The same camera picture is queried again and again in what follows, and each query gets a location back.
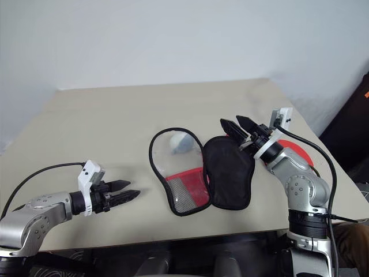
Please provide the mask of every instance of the person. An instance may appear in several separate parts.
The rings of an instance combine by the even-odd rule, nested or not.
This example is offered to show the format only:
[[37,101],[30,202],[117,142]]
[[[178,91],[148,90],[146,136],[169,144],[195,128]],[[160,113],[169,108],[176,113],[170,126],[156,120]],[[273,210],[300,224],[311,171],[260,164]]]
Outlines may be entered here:
[[333,227],[340,267],[357,268],[360,277],[369,277],[369,226],[340,223]]

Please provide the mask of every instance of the mesh bag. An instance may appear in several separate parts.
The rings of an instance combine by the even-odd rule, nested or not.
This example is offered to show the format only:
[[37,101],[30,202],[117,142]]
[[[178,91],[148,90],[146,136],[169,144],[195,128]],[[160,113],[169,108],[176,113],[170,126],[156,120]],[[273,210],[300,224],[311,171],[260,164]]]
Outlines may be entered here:
[[193,214],[210,204],[203,154],[200,141],[183,128],[162,130],[150,143],[150,165],[176,215]]

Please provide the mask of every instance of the white wall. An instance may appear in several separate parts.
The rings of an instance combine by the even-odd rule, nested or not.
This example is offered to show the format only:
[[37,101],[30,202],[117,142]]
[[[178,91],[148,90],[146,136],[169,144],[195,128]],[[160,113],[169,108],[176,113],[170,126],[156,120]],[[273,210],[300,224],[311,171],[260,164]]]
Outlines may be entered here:
[[275,81],[320,134],[369,70],[367,0],[1,0],[0,9],[3,147],[57,88],[254,77]]

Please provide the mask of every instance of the white bracket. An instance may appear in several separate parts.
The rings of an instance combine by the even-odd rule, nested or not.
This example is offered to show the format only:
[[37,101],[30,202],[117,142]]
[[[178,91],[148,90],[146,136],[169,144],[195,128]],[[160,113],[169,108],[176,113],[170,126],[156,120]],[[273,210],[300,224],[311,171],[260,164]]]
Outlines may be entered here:
[[293,108],[280,108],[279,110],[273,110],[272,117],[270,118],[269,128],[274,129],[273,135],[269,140],[255,153],[254,159],[257,160],[264,154],[264,152],[273,145],[277,140],[281,138],[283,133],[274,127],[274,122],[276,119],[281,120],[281,127],[285,130],[289,129],[289,123],[292,120],[292,110]]
[[84,216],[89,216],[92,214],[90,188],[92,185],[100,183],[104,174],[104,169],[102,169],[94,161],[88,160],[78,176],[78,190],[82,192],[86,206]]

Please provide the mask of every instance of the white ball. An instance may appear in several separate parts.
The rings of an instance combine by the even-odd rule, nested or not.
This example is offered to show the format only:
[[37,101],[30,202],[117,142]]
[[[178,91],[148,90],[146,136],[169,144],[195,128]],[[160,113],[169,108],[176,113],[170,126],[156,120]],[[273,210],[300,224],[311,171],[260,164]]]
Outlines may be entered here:
[[173,154],[186,153],[191,151],[194,143],[194,138],[186,132],[177,132],[171,137],[169,141]]

